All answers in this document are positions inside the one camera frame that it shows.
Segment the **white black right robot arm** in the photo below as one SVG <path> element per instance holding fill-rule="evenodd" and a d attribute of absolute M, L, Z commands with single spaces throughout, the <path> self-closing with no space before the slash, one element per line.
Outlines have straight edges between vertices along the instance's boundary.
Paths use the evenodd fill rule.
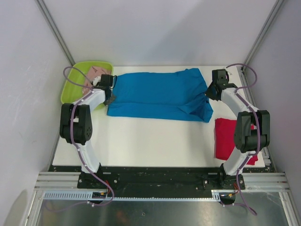
<path fill-rule="evenodd" d="M 225 69 L 212 70 L 212 82 L 205 95 L 215 101 L 222 101 L 237 117 L 233 135 L 235 147 L 222 166 L 217 184 L 228 189 L 234 183 L 233 176 L 242 173 L 244 166 L 263 148 L 270 144 L 270 113 L 260 110 L 247 101 L 238 87 L 229 82 Z"/>

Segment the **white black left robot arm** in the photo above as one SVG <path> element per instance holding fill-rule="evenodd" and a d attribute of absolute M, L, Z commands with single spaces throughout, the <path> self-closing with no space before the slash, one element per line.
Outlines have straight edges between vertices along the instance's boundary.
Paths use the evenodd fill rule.
<path fill-rule="evenodd" d="M 91 113 L 99 105 L 109 105 L 115 96 L 112 89 L 117 82 L 117 76 L 103 74 L 92 82 L 87 94 L 73 103 L 65 103 L 61 107 L 60 137 L 74 145 L 81 161 L 82 171 L 90 173 L 87 182 L 93 188 L 103 185 L 104 177 L 97 171 L 100 163 L 92 147 L 93 133 Z"/>

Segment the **blue t shirt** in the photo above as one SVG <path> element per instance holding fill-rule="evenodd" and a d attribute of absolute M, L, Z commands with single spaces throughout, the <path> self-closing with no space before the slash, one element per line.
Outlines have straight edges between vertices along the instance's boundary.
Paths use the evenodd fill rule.
<path fill-rule="evenodd" d="M 213 115 L 198 68 L 174 73 L 126 73 L 117 77 L 112 117 L 151 118 L 208 123 Z"/>

